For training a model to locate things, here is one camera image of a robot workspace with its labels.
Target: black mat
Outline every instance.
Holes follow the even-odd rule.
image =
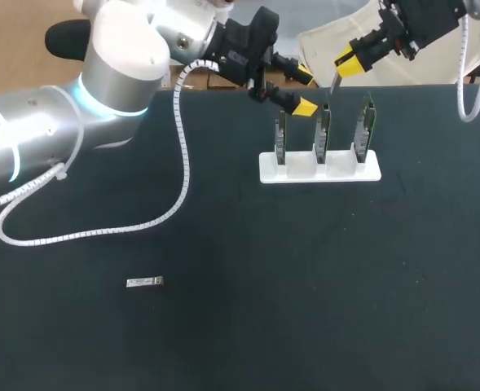
[[[349,145],[363,93],[333,105],[333,147]],[[192,184],[171,221],[0,243],[0,390],[480,391],[480,117],[461,123],[455,95],[374,90],[383,179],[282,187],[258,180],[275,107],[185,93]],[[170,207],[181,184],[170,100],[157,94],[127,147],[83,154],[8,233]],[[290,125],[291,147],[309,147],[314,124]],[[126,289],[155,275],[164,289]]]

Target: white stand with slots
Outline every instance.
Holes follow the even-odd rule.
[[[376,115],[373,103],[371,105],[363,110],[354,142],[346,151],[328,151],[330,109],[326,105],[316,122],[312,150],[287,152],[287,117],[281,112],[275,122],[274,151],[259,156],[260,181],[267,184],[379,181],[381,170],[377,155],[368,150]],[[356,153],[355,143],[359,145],[359,154]]]
[[[377,155],[368,151],[365,163],[355,157],[354,144],[347,151],[327,151],[325,164],[318,164],[315,151],[287,152],[278,165],[275,152],[259,156],[262,183],[376,182],[381,180]]]

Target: white cable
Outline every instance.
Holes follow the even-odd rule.
[[[8,237],[2,229],[2,225],[6,220],[7,216],[13,211],[13,209],[16,208],[18,204],[20,204],[22,201],[30,197],[34,192],[43,188],[54,177],[54,175],[60,172],[59,171],[60,169],[57,169],[57,167],[59,167],[60,165],[57,165],[53,169],[49,170],[47,173],[43,174],[41,177],[32,181],[31,182],[32,185],[30,184],[25,185],[25,186],[29,186],[29,188],[26,188],[24,191],[20,191],[20,189],[16,190],[19,192],[14,197],[11,197],[11,203],[0,213],[0,239],[14,246],[21,246],[21,247],[42,246],[46,244],[63,242],[66,240],[75,240],[75,239],[85,238],[88,236],[112,235],[112,234],[146,230],[147,228],[157,226],[158,224],[161,224],[162,222],[165,222],[170,217],[172,217],[180,209],[183,201],[185,200],[185,197],[187,196],[187,190],[189,188],[189,179],[191,176],[190,165],[189,165],[189,154],[187,151],[185,134],[183,132],[182,115],[180,113],[180,93],[182,91],[183,83],[185,82],[185,79],[187,78],[189,73],[197,68],[208,68],[215,72],[219,71],[218,64],[212,61],[205,61],[205,60],[198,59],[197,61],[194,61],[193,63],[185,67],[185,69],[180,73],[178,81],[176,82],[176,86],[174,87],[174,97],[173,97],[174,121],[176,123],[176,128],[178,131],[178,139],[180,142],[180,148],[182,150],[183,184],[182,184],[182,190],[180,191],[180,195],[178,199],[166,213],[164,213],[163,215],[161,215],[160,217],[154,220],[151,220],[150,222],[145,222],[143,224],[137,224],[133,226],[121,226],[117,228],[102,228],[99,230],[83,231],[83,232],[77,232],[69,235],[61,235],[61,236],[56,236],[51,238],[34,239],[34,240],[17,240],[17,239],[12,239]],[[74,159],[73,154],[71,155],[70,160],[68,162],[72,162],[73,161],[72,158]]]
[[[478,87],[477,98],[470,114],[466,114],[465,100],[464,100],[464,79],[465,79],[465,63],[466,52],[468,50],[468,37],[469,37],[469,20],[468,16],[462,18],[462,43],[460,48],[459,59],[459,79],[457,81],[457,104],[459,110],[460,119],[464,122],[473,121],[480,113],[480,86]]]

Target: white cloth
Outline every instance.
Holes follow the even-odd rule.
[[[300,56],[320,86],[332,83],[334,60],[348,42],[378,29],[379,0],[345,18],[299,35]],[[469,29],[469,52],[466,73],[480,65],[480,21],[472,20]],[[456,29],[421,50],[410,62],[391,52],[365,74],[343,79],[343,86],[405,86],[419,84],[452,84],[457,80],[461,30]]]

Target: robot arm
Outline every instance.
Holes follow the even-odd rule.
[[[201,0],[170,0],[144,15],[153,0],[75,1],[92,21],[54,26],[46,46],[61,57],[84,61],[81,76],[66,86],[46,86],[0,95],[0,190],[67,160],[79,124],[82,149],[118,147],[137,131],[170,58],[182,64],[210,59],[220,74],[249,96],[276,102],[286,112],[309,116],[317,108],[264,79],[269,66],[308,83],[311,75],[295,60],[273,52],[278,15],[262,8],[249,26],[220,24]]]
[[[414,60],[419,50],[459,27],[470,15],[480,20],[480,0],[382,0],[378,30],[354,39],[336,59],[340,77],[368,72],[391,51]]]
[[[108,0],[76,0],[79,11],[93,19]],[[274,52],[279,16],[261,7],[251,24],[216,21],[216,9],[201,0],[128,0],[141,7],[165,39],[171,58],[181,64],[195,59],[218,63],[219,75],[238,86],[247,86],[249,97],[262,103],[269,99],[288,114],[311,116],[317,106],[295,93],[284,92],[265,80],[265,71],[275,68],[286,77],[309,85],[313,76],[295,59]],[[59,57],[84,59],[90,37],[88,20],[70,20],[53,26],[46,35],[48,50]]]

